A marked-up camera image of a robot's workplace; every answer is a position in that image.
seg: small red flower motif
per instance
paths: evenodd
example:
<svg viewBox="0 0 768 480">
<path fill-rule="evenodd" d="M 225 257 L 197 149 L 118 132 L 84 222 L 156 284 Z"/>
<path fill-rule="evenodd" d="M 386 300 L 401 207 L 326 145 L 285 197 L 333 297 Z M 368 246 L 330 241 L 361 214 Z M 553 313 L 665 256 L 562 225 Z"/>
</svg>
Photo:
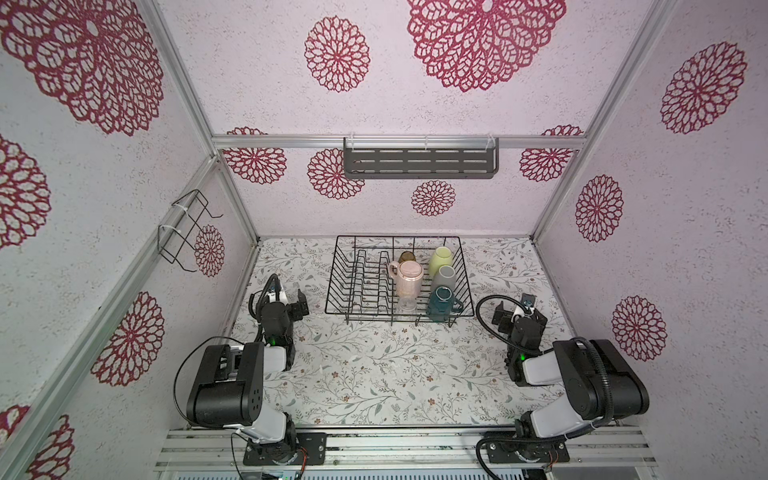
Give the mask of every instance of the small red flower motif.
<svg viewBox="0 0 768 480">
<path fill-rule="evenodd" d="M 266 135 L 257 128 L 238 127 L 229 135 Z M 271 184 L 286 172 L 282 148 L 227 148 L 221 154 L 232 171 L 255 184 Z"/>
<path fill-rule="evenodd" d="M 413 54 L 444 87 L 488 90 L 551 40 L 565 0 L 408 0 Z"/>
<path fill-rule="evenodd" d="M 444 214 L 453 206 L 456 192 L 453 187 L 440 180 L 430 180 L 419 185 L 411 195 L 411 205 L 425 217 Z"/>
<path fill-rule="evenodd" d="M 573 125 L 558 125 L 545 130 L 542 135 L 581 135 L 584 132 Z M 523 176 L 545 182 L 560 177 L 574 151 L 570 148 L 528 148 L 520 157 L 520 171 Z"/>
<path fill-rule="evenodd" d="M 366 38 L 345 18 L 325 17 L 304 42 L 312 76 L 331 91 L 348 91 L 366 77 L 371 58 Z"/>
<path fill-rule="evenodd" d="M 205 276 L 216 276 L 224 265 L 224 240 L 213 225 L 200 229 L 194 241 L 194 259 Z"/>
<path fill-rule="evenodd" d="M 51 211 L 50 196 L 35 159 L 0 135 L 0 249 L 37 234 Z"/>
<path fill-rule="evenodd" d="M 645 298 L 628 296 L 620 301 L 611 324 L 621 349 L 635 359 L 652 360 L 667 346 L 667 324 Z"/>
<path fill-rule="evenodd" d="M 712 44 L 672 75 L 661 99 L 661 121 L 674 133 L 700 130 L 724 114 L 744 83 L 744 52 L 736 44 Z"/>
<path fill-rule="evenodd" d="M 75 119 L 133 135 L 159 112 L 163 69 L 128 0 L 0 1 L 2 46 Z"/>
<path fill-rule="evenodd" d="M 315 190 L 337 200 L 354 197 L 366 184 L 365 180 L 350 180 L 344 175 L 344 152 L 338 148 L 317 152 L 306 167 L 306 175 Z"/>
<path fill-rule="evenodd" d="M 16 425 L 29 411 L 29 406 L 14 405 L 10 409 L 0 412 L 0 449 L 8 441 Z"/>
<path fill-rule="evenodd" d="M 126 386 L 139 380 L 163 346 L 165 319 L 157 300 L 139 293 L 109 343 L 101 351 L 91 373 L 99 383 Z"/>
<path fill-rule="evenodd" d="M 578 231 L 591 242 L 605 240 L 619 226 L 623 206 L 618 182 L 607 175 L 598 175 L 587 182 L 578 196 Z"/>
<path fill-rule="evenodd" d="M 69 425 L 69 415 L 62 415 L 57 428 L 45 440 L 42 450 L 27 468 L 27 480 L 61 480 L 69 472 L 69 460 L 74 453 L 72 442 L 74 429 Z"/>
</svg>

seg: dish rack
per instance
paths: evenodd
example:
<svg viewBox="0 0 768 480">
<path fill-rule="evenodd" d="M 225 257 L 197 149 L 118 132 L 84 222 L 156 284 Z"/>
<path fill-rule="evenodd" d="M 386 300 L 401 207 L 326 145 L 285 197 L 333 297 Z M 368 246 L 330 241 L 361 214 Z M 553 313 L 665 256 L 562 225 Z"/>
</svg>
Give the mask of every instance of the dish rack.
<svg viewBox="0 0 768 480">
<path fill-rule="evenodd" d="M 427 274 L 429 259 L 437 247 L 453 252 L 456 270 L 454 295 L 464 303 L 464 309 L 448 315 L 453 326 L 463 316 L 473 316 L 475 304 L 469 289 L 469 277 L 464 263 L 462 241 L 459 237 L 363 237 L 339 235 L 333 251 L 326 298 L 326 313 L 344 315 L 350 320 L 380 322 L 431 322 L 426 314 L 432 278 Z M 414 313 L 396 312 L 398 297 L 395 280 L 389 277 L 389 262 L 397 261 L 403 252 L 413 252 L 424 267 L 424 280 Z"/>
</svg>

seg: pink mug handle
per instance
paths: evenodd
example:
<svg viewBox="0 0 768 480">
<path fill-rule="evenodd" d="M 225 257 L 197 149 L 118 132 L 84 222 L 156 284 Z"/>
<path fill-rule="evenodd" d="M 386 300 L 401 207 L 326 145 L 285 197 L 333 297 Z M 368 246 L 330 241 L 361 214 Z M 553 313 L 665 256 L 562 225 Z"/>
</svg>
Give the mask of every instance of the pink mug handle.
<svg viewBox="0 0 768 480">
<path fill-rule="evenodd" d="M 397 280 L 397 273 L 400 270 L 400 264 L 397 262 L 389 262 L 389 265 L 387 266 L 387 272 L 389 273 L 389 278 L 393 280 Z"/>
</svg>

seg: teal mug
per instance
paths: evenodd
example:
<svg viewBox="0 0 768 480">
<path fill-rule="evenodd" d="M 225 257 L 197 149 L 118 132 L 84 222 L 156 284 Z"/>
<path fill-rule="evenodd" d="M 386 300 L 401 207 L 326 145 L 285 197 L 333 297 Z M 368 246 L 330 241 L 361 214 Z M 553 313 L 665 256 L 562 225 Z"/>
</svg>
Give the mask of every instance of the teal mug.
<svg viewBox="0 0 768 480">
<path fill-rule="evenodd" d="M 451 313 L 459 313 L 463 309 L 464 303 L 447 286 L 437 287 L 427 303 L 427 315 L 433 322 L 447 322 Z"/>
</svg>

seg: white floral countertop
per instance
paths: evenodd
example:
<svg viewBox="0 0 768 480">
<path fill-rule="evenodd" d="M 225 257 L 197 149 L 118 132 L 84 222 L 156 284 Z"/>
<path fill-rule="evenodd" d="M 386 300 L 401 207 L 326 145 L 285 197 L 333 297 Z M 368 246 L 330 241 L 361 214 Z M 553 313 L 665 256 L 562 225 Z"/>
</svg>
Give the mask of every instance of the white floral countertop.
<svg viewBox="0 0 768 480">
<path fill-rule="evenodd" d="M 517 387 L 504 364 L 506 345 L 473 318 L 444 324 L 344 322 L 326 315 L 336 238 L 265 240 L 233 336 L 253 341 L 257 326 L 247 300 L 277 273 L 290 302 L 306 294 L 310 315 L 294 326 L 296 361 L 267 374 L 265 401 L 297 425 L 506 424 L 563 395 L 560 386 Z M 549 318 L 542 349 L 572 333 L 529 240 L 462 239 L 472 297 L 536 295 Z M 494 302 L 488 302 L 490 323 Z"/>
</svg>

